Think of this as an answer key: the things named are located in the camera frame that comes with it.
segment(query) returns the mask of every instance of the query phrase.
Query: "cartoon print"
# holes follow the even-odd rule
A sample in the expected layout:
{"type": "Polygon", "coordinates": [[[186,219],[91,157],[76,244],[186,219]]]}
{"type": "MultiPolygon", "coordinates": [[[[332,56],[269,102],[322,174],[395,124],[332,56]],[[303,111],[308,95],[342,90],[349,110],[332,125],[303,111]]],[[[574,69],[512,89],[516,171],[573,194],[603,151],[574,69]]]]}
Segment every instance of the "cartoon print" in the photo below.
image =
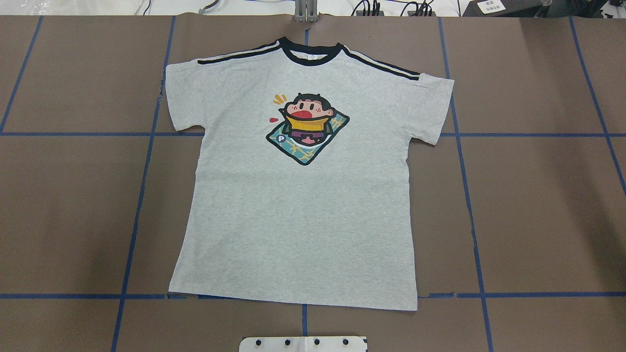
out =
{"type": "Polygon", "coordinates": [[[285,95],[275,97],[275,104],[286,102],[279,109],[284,121],[266,138],[301,165],[311,163],[350,120],[320,94],[298,93],[293,101],[287,101],[285,95]]]}

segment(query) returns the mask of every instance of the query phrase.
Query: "black collar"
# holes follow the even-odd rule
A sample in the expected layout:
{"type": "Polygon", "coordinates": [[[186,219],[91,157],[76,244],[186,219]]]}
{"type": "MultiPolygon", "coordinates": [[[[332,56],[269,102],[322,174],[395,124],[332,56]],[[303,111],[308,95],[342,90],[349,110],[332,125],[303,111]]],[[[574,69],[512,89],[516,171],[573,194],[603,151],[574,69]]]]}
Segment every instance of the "black collar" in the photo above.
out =
{"type": "Polygon", "coordinates": [[[298,63],[300,65],[304,65],[304,66],[317,66],[317,65],[327,63],[328,61],[334,59],[335,56],[337,56],[337,54],[339,54],[339,52],[344,48],[344,46],[339,43],[337,43],[337,45],[335,46],[306,46],[306,45],[296,44],[290,41],[289,39],[287,39],[286,37],[282,37],[278,39],[278,41],[280,43],[280,47],[282,48],[282,51],[285,52],[285,55],[291,61],[298,63]],[[300,53],[307,53],[307,54],[315,54],[315,55],[324,54],[325,56],[321,59],[307,60],[307,59],[302,59],[302,58],[297,57],[296,55],[292,53],[292,51],[297,51],[300,53]]]}

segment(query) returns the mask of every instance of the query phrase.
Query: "black shoulder stripe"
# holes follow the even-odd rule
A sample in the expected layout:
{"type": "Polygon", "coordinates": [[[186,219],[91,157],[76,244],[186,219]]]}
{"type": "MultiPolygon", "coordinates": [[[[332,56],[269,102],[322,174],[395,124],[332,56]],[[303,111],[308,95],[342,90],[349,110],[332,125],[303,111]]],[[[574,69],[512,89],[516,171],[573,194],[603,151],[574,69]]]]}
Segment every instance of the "black shoulder stripe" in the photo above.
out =
{"type": "Polygon", "coordinates": [[[255,48],[252,50],[244,51],[243,53],[240,53],[240,54],[232,54],[232,55],[227,54],[226,56],[217,58],[217,59],[198,60],[198,64],[206,65],[209,63],[219,63],[219,62],[227,61],[230,59],[249,58],[251,56],[266,54],[277,49],[280,49],[280,45],[274,42],[272,44],[266,44],[266,45],[259,46],[258,48],[255,48]]]}
{"type": "Polygon", "coordinates": [[[396,65],[392,65],[392,64],[389,64],[389,63],[384,63],[382,61],[374,60],[375,62],[380,64],[380,65],[377,65],[377,64],[375,64],[375,63],[373,63],[371,61],[365,60],[364,58],[360,57],[359,55],[351,53],[350,50],[348,50],[347,48],[344,48],[344,52],[346,53],[346,55],[350,56],[351,58],[357,59],[357,60],[359,60],[360,62],[362,62],[362,63],[364,63],[366,65],[372,66],[373,68],[377,68],[377,69],[379,69],[381,71],[385,71],[387,73],[391,73],[392,75],[408,78],[409,80],[412,80],[412,81],[419,81],[419,77],[411,76],[411,75],[420,75],[419,72],[409,71],[409,70],[406,70],[404,68],[398,67],[396,65]],[[402,71],[402,72],[406,72],[406,74],[403,74],[402,72],[394,71],[394,70],[390,69],[389,67],[385,67],[383,65],[395,68],[395,69],[397,69],[399,71],[402,71]]]}

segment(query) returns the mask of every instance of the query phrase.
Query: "blue grid line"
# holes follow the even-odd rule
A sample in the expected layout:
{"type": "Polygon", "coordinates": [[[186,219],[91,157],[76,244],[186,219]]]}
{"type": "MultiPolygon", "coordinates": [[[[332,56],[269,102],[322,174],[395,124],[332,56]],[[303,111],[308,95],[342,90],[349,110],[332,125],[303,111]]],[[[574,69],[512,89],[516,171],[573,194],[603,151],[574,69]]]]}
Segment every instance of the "blue grid line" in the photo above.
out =
{"type": "MultiPolygon", "coordinates": [[[[207,296],[203,294],[191,295],[203,300],[233,299],[248,301],[246,299],[207,296]]],[[[581,297],[626,297],[626,291],[563,291],[563,292],[460,292],[460,293],[431,293],[428,296],[420,296],[420,299],[454,299],[454,298],[581,298],[581,297]]],[[[83,293],[0,293],[0,299],[186,299],[188,296],[181,294],[83,294],[83,293]]],[[[302,305],[302,333],[307,336],[308,304],[302,305]]]]}
{"type": "Polygon", "coordinates": [[[303,304],[302,305],[302,335],[303,336],[308,336],[309,335],[309,317],[308,317],[308,313],[309,313],[309,305],[308,304],[303,304]]]}
{"type": "MultiPolygon", "coordinates": [[[[150,137],[152,132],[0,132],[7,137],[150,137]]],[[[155,132],[156,137],[203,137],[204,132],[155,132]]]]}
{"type": "MultiPolygon", "coordinates": [[[[443,63],[446,68],[446,78],[450,79],[450,68],[448,64],[448,53],[446,51],[446,40],[443,33],[443,22],[441,17],[437,17],[439,23],[439,36],[441,37],[441,51],[443,54],[443,63]]],[[[461,146],[461,136],[459,134],[459,123],[456,118],[456,107],[454,105],[454,95],[450,96],[450,108],[452,109],[452,119],[454,122],[454,134],[456,135],[456,148],[459,153],[459,162],[461,164],[461,176],[463,178],[463,188],[465,191],[465,202],[469,213],[469,222],[471,225],[471,236],[474,242],[474,260],[476,262],[476,275],[478,276],[478,288],[480,290],[480,300],[483,307],[483,319],[485,321],[485,333],[487,337],[487,347],[489,352],[493,352],[493,340],[491,338],[491,323],[489,321],[489,311],[487,310],[487,299],[485,298],[485,284],[483,283],[483,270],[480,265],[480,254],[478,252],[478,240],[476,239],[476,227],[474,225],[474,213],[471,208],[470,189],[468,187],[467,174],[465,172],[465,161],[463,159],[463,148],[461,146]]]]}
{"type": "Polygon", "coordinates": [[[120,299],[121,294],[0,293],[0,299],[120,299]]]}
{"type": "MultiPolygon", "coordinates": [[[[155,137],[204,137],[204,132],[155,132],[155,137]]],[[[150,137],[151,132],[0,132],[6,137],[150,137]]],[[[555,138],[624,138],[626,133],[501,133],[459,132],[441,133],[442,137],[555,137],[555,138]]]]}
{"type": "MultiPolygon", "coordinates": [[[[556,138],[603,138],[604,133],[497,133],[459,132],[461,137],[556,137],[556,138]]],[[[611,137],[626,137],[626,133],[613,133],[611,137]]]]}
{"type": "Polygon", "coordinates": [[[598,112],[598,118],[600,119],[600,124],[602,125],[602,130],[604,131],[604,136],[607,139],[608,149],[611,152],[611,157],[613,158],[613,164],[615,165],[615,170],[617,171],[617,176],[620,179],[620,183],[622,184],[622,190],[624,195],[626,195],[626,182],[624,181],[624,176],[622,174],[622,169],[620,168],[620,164],[617,161],[617,156],[615,155],[615,150],[613,149],[613,143],[611,143],[611,138],[608,135],[607,124],[604,121],[604,117],[602,116],[602,110],[600,109],[600,104],[598,103],[598,99],[595,96],[595,91],[593,90],[593,85],[591,83],[591,79],[589,78],[589,74],[587,72],[587,66],[585,65],[585,60],[583,59],[583,53],[580,50],[580,44],[578,43],[578,35],[576,34],[576,26],[574,25],[574,17],[570,16],[570,27],[572,29],[572,36],[574,37],[574,44],[576,45],[576,52],[578,53],[578,59],[580,60],[580,66],[583,69],[583,73],[585,74],[585,79],[587,80],[587,86],[589,87],[589,92],[591,93],[591,97],[593,99],[593,104],[595,105],[595,110],[598,112]]]}
{"type": "MultiPolygon", "coordinates": [[[[486,298],[565,298],[565,297],[626,297],[626,291],[607,292],[489,292],[486,298]]],[[[480,298],[480,293],[459,293],[458,298],[480,298]]]]}
{"type": "Polygon", "coordinates": [[[146,162],[143,166],[143,176],[141,177],[141,188],[139,190],[139,199],[137,201],[137,210],[135,212],[135,221],[133,223],[133,233],[130,238],[130,246],[128,248],[128,257],[126,258],[126,270],[124,272],[124,282],[122,284],[120,298],[120,306],[118,308],[117,320],[115,322],[115,330],[113,332],[113,341],[111,342],[111,352],[115,352],[117,349],[117,342],[120,336],[121,320],[124,313],[125,294],[128,289],[128,278],[130,277],[130,267],[133,263],[133,253],[135,251],[135,241],[137,238],[137,228],[139,227],[139,214],[143,205],[143,194],[146,190],[146,177],[148,175],[148,166],[150,165],[150,159],[152,156],[152,146],[155,140],[155,132],[157,129],[158,113],[161,108],[161,99],[163,98],[163,87],[165,86],[165,68],[170,59],[170,50],[172,48],[172,36],[174,34],[174,25],[176,24],[176,16],[172,16],[172,23],[170,24],[170,35],[167,41],[167,49],[165,50],[165,59],[163,60],[163,75],[161,78],[161,88],[156,99],[155,114],[152,120],[152,130],[150,132],[150,141],[148,142],[148,152],[146,154],[146,162]]]}
{"type": "Polygon", "coordinates": [[[24,74],[24,70],[26,69],[26,63],[28,62],[28,58],[31,56],[31,52],[33,51],[33,46],[35,45],[35,40],[37,39],[37,34],[39,34],[39,29],[41,28],[42,22],[43,16],[40,16],[39,21],[37,22],[37,27],[35,27],[35,33],[33,33],[33,38],[31,39],[31,44],[28,46],[26,56],[24,57],[24,61],[22,62],[22,67],[19,69],[18,78],[15,80],[15,85],[13,86],[11,97],[9,98],[9,102],[6,105],[6,110],[4,111],[2,122],[0,122],[0,133],[4,130],[6,119],[9,118],[9,112],[11,111],[11,106],[13,105],[15,94],[18,92],[19,82],[22,80],[22,75],[24,74]]]}

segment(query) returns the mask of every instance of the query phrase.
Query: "white stripe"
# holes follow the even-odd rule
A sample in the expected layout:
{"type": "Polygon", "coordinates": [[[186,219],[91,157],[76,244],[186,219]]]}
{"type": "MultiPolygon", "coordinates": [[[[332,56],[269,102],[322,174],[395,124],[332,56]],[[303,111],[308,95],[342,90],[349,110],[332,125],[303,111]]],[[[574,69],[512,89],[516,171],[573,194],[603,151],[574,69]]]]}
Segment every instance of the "white stripe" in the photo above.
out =
{"type": "Polygon", "coordinates": [[[251,50],[243,50],[243,51],[236,51],[234,53],[228,53],[228,54],[222,54],[222,55],[217,55],[217,56],[211,56],[209,58],[201,58],[201,59],[195,59],[193,61],[205,61],[205,60],[219,60],[219,59],[223,59],[223,58],[228,58],[230,56],[235,56],[235,55],[240,55],[240,54],[252,54],[252,53],[258,53],[259,51],[263,51],[263,50],[267,50],[270,48],[276,48],[277,46],[280,46],[279,41],[275,41],[272,44],[268,44],[268,45],[264,45],[258,49],[251,49],[251,50]]]}
{"type": "Polygon", "coordinates": [[[406,75],[406,76],[409,76],[409,77],[418,77],[419,78],[419,73],[416,74],[414,72],[410,72],[409,70],[403,70],[401,68],[395,68],[395,67],[389,66],[389,65],[387,65],[385,63],[376,61],[376,60],[370,58],[369,56],[367,56],[367,55],[365,55],[363,53],[360,53],[358,51],[350,50],[347,46],[344,46],[344,48],[346,48],[346,50],[348,50],[350,52],[350,54],[354,54],[354,55],[356,55],[356,56],[366,60],[367,62],[371,63],[372,65],[376,65],[376,66],[379,66],[379,67],[382,67],[382,68],[386,68],[388,70],[391,70],[391,71],[394,71],[394,72],[398,72],[398,73],[401,73],[402,75],[406,75]]]}

